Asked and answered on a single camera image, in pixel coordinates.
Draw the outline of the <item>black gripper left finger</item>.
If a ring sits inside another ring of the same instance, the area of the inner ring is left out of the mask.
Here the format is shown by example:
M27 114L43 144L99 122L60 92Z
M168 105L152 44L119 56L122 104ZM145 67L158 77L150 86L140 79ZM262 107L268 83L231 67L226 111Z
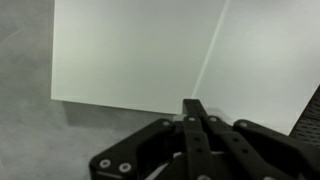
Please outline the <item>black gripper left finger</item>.
M90 180L143 180L183 147L181 122L158 119L89 161Z

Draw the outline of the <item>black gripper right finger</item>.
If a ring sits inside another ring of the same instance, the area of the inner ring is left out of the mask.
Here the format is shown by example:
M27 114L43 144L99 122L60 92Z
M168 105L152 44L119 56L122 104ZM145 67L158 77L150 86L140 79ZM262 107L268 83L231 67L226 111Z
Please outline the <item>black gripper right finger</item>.
M228 125L183 101L189 174L208 180L320 180L319 149L249 120Z

